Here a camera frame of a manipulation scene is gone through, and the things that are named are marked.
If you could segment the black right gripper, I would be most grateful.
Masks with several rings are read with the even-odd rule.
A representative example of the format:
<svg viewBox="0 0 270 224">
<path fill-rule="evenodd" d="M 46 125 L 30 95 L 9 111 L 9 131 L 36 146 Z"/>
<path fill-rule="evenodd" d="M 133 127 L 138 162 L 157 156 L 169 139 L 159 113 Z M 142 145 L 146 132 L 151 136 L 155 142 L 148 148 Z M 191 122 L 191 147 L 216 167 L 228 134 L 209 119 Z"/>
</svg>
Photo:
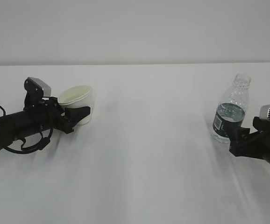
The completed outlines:
<svg viewBox="0 0 270 224">
<path fill-rule="evenodd" d="M 270 163 L 270 121 L 254 117 L 253 127 L 256 132 L 251 133 L 250 128 L 241 127 L 240 123 L 226 123 L 224 131 L 230 141 L 229 151 L 236 157 L 255 158 Z"/>
</svg>

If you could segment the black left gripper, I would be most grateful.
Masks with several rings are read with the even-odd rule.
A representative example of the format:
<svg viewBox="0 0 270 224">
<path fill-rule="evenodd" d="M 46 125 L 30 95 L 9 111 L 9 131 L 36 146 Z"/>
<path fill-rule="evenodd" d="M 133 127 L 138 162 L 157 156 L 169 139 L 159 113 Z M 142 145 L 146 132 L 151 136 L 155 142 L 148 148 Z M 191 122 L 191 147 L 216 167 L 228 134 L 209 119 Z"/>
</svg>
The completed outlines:
<svg viewBox="0 0 270 224">
<path fill-rule="evenodd" d="M 57 98 L 32 99 L 25 97 L 24 111 L 31 117 L 38 131 L 57 129 L 66 134 L 74 132 L 74 126 L 85 125 L 91 120 L 91 108 L 62 108 Z"/>
</svg>

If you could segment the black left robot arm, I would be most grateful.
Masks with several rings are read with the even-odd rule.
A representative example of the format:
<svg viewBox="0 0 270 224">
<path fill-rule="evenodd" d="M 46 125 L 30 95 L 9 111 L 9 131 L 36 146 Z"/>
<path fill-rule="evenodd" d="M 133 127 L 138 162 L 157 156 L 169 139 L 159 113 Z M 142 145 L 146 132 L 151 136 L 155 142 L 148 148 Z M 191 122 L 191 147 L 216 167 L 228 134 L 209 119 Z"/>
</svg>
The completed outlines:
<svg viewBox="0 0 270 224">
<path fill-rule="evenodd" d="M 54 130 L 65 134 L 74 132 L 74 127 L 89 116 L 91 108 L 62 108 L 57 98 L 42 99 L 21 112 L 0 117 L 0 150 L 14 154 L 31 154 L 43 150 Z"/>
</svg>

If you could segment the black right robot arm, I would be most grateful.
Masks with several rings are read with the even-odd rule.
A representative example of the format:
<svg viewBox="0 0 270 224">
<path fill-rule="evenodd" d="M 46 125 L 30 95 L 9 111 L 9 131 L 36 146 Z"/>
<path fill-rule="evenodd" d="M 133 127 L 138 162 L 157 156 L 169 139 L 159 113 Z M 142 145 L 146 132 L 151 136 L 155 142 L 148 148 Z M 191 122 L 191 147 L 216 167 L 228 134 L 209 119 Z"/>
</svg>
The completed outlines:
<svg viewBox="0 0 270 224">
<path fill-rule="evenodd" d="M 230 140 L 229 152 L 235 157 L 247 157 L 264 160 L 270 164 L 270 121 L 254 117 L 253 127 L 227 126 L 226 133 Z"/>
</svg>

